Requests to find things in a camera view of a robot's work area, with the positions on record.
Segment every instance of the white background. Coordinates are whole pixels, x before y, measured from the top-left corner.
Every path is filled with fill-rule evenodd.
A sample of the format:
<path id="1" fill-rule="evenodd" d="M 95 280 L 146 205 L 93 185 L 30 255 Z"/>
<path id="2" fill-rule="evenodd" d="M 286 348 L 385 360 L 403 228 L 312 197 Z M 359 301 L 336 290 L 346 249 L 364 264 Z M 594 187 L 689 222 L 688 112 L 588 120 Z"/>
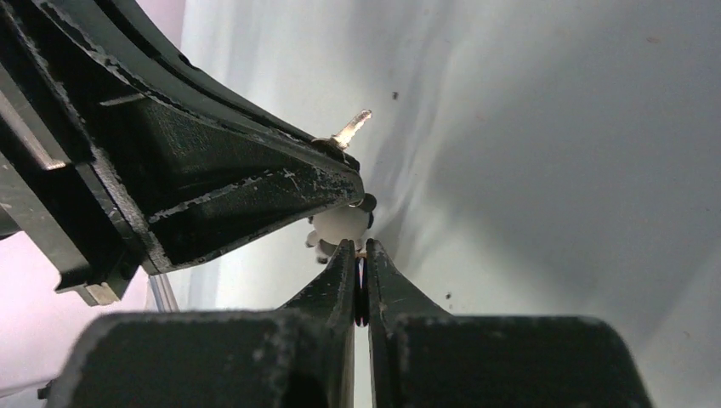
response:
<path id="1" fill-rule="evenodd" d="M 190 60 L 284 120 L 326 137 L 373 110 L 349 150 L 372 233 L 441 306 L 596 315 L 658 406 L 721 406 L 721 3 L 185 6 Z M 171 274 L 179 303 L 280 305 L 320 271 L 308 232 Z"/>

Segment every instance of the gray wall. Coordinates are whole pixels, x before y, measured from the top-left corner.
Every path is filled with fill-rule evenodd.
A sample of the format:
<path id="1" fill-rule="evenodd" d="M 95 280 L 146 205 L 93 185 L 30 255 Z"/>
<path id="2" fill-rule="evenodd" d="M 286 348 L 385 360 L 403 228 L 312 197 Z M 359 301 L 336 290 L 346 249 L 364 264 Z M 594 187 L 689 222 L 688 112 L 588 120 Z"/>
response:
<path id="1" fill-rule="evenodd" d="M 349 150 L 373 234 L 436 302 L 606 319 L 673 408 L 721 401 L 719 44 L 716 0 L 189 0 L 183 36 L 316 136 L 373 110 Z M 320 270 L 308 232 L 220 259 L 208 303 L 288 299 Z"/>

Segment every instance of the black plastic part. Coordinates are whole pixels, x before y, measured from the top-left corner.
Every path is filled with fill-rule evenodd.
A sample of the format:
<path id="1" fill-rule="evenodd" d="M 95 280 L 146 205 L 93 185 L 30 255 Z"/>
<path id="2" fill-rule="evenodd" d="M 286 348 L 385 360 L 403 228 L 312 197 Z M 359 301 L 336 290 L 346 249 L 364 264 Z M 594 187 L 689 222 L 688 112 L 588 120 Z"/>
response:
<path id="1" fill-rule="evenodd" d="M 367 243 L 376 407 L 650 407 L 626 345 L 586 317 L 456 317 Z"/>
<path id="2" fill-rule="evenodd" d="M 51 380 L 50 382 L 45 384 L 45 387 L 39 388 L 37 390 L 37 398 L 39 400 L 47 400 L 48 399 L 48 397 L 50 396 L 50 390 L 53 389 L 53 381 L 55 381 L 55 380 Z"/>
<path id="3" fill-rule="evenodd" d="M 378 200 L 376 199 L 376 196 L 370 193 L 366 193 L 366 195 L 363 196 L 363 202 L 358 206 L 358 208 L 365 211 L 366 213 L 372 213 L 373 210 L 376 209 L 377 205 Z"/>
<path id="4" fill-rule="evenodd" d="M 354 264 L 346 241 L 275 311 L 101 317 L 48 408 L 352 406 Z"/>
<path id="5" fill-rule="evenodd" d="M 275 311 L 100 318 L 48 407 L 350 406 L 354 320 L 369 325 L 376 407 L 651 406 L 604 322 L 453 316 L 406 280 L 379 242 L 367 249 L 359 268 L 353 243 L 342 242 Z"/>
<path id="6" fill-rule="evenodd" d="M 0 178 L 0 202 L 18 189 L 46 208 L 34 226 L 8 214 L 46 254 L 69 243 L 48 255 L 59 289 L 132 276 L 111 259 L 201 264 L 364 194 L 358 161 L 192 66 L 134 1 L 0 0 L 0 92 L 24 183 Z"/>

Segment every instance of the white surface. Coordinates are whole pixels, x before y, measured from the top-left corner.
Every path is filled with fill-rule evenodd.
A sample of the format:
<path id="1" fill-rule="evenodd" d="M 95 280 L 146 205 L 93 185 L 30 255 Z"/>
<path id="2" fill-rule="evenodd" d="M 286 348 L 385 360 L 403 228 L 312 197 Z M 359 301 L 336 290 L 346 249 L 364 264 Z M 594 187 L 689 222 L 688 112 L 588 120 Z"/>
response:
<path id="1" fill-rule="evenodd" d="M 719 44 L 716 0 L 190 0 L 183 36 L 316 136 L 373 110 L 349 153 L 375 236 L 433 300 L 597 315 L 672 408 L 721 405 Z M 280 305 L 320 270 L 308 232 L 204 266 L 190 307 Z"/>

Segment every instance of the metal rod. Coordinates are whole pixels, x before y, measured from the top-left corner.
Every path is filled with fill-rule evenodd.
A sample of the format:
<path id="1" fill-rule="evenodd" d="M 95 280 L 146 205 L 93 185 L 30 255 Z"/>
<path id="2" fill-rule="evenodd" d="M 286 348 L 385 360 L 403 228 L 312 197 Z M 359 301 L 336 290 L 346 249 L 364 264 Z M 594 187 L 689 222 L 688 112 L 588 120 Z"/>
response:
<path id="1" fill-rule="evenodd" d="M 173 294 L 173 287 L 165 274 L 150 277 L 150 289 L 153 291 L 153 298 L 156 301 L 159 312 L 179 311 L 178 302 Z"/>

